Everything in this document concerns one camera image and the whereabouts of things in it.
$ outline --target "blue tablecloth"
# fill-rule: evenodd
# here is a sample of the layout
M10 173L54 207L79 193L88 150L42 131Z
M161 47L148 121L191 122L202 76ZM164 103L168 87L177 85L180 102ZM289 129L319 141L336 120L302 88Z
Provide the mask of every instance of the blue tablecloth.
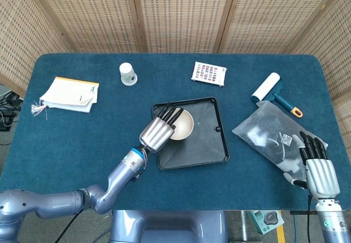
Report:
M195 61L227 67L225 86L193 82ZM132 87L120 80L118 67L123 62L131 63L138 75ZM350 163L321 65L311 55L43 55L33 70L0 188L38 193L62 193L92 184L106 188L109 173L138 145L154 103L214 96L230 160L162 171L156 155L151 155L148 169L122 190L115 208L305 210L308 191L290 185L278 168L231 132L255 111L250 95L271 72L285 79L282 95L304 112L302 119L294 119L329 143L341 187L338 199L344 209L351 209ZM48 109L47 121L44 113L31 115L30 105L38 102L55 76L100 83L98 103L90 113Z

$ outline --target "clear plastic bag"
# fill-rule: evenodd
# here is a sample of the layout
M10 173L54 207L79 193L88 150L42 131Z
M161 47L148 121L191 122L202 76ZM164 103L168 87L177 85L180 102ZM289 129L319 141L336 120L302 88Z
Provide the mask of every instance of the clear plastic bag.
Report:
M306 131L271 102L260 101L257 106L259 108L234 128L233 133L283 172L293 178L306 180L299 153L299 147L304 144L299 132L303 131L314 138L317 136Z

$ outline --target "metallic robot arm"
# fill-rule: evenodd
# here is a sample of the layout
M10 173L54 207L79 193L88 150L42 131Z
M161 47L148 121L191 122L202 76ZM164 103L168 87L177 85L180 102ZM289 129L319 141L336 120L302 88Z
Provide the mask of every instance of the metallic robot arm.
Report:
M338 201L334 198L340 193L339 183L332 161L327 157L325 147L318 138L300 132L299 151L305 165L307 182L289 178L292 184L309 189L317 201L316 210L325 243L351 243L344 215Z
M0 242L17 243L18 232L27 213L35 212L41 218L56 218L78 214L92 208L98 214L113 207L123 187L138 178L146 169L149 152L159 151L174 133L183 109L174 116L175 107L167 105L140 134L140 145L132 148L108 177L108 189L98 185L78 191L40 195L24 190L7 190L0 193Z

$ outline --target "plastic tray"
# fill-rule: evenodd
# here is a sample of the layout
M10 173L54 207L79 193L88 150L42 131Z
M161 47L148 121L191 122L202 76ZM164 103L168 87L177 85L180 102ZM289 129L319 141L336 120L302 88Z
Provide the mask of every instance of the plastic tray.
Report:
M229 160L223 125L215 98L172 102L184 108L194 119L194 129L184 140L169 140L158 152L158 166L162 170L204 165ZM152 107L153 118L166 103Z

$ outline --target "beige bowl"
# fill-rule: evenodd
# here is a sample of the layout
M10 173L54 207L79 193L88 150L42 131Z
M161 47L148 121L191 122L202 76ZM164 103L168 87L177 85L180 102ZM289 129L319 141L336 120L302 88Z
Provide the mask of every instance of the beige bowl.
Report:
M172 140L183 140L188 137L194 129L194 120L190 113L183 110L179 118L173 124L175 125L174 134L171 136Z

